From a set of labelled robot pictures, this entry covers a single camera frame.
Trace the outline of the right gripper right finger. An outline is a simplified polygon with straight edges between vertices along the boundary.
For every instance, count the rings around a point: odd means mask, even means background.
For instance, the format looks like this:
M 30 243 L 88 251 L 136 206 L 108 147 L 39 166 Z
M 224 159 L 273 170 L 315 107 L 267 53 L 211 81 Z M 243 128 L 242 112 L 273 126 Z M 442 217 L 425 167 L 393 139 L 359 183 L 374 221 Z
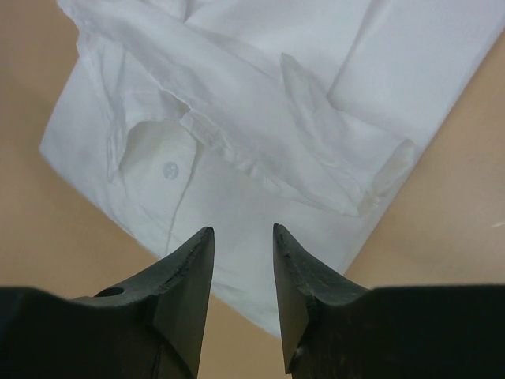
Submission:
M 281 224 L 273 265 L 282 352 L 293 378 L 501 378 L 501 284 L 362 287 Z

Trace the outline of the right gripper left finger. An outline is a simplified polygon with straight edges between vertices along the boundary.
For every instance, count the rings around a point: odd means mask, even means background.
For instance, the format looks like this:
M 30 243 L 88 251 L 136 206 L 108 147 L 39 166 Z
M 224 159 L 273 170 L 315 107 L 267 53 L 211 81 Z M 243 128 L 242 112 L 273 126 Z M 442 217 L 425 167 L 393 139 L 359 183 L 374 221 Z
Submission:
M 215 256 L 210 227 L 97 295 L 1 289 L 4 378 L 194 378 Z

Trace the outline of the white long sleeve shirt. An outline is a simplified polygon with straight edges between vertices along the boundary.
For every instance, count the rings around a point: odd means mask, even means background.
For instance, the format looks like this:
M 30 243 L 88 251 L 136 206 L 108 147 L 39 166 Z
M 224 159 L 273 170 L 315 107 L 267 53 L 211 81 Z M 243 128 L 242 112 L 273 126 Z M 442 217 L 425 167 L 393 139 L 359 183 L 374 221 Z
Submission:
M 213 292 L 273 335 L 273 225 L 345 271 L 504 28 L 501 1 L 59 7 L 43 156 L 157 257 L 213 227 Z

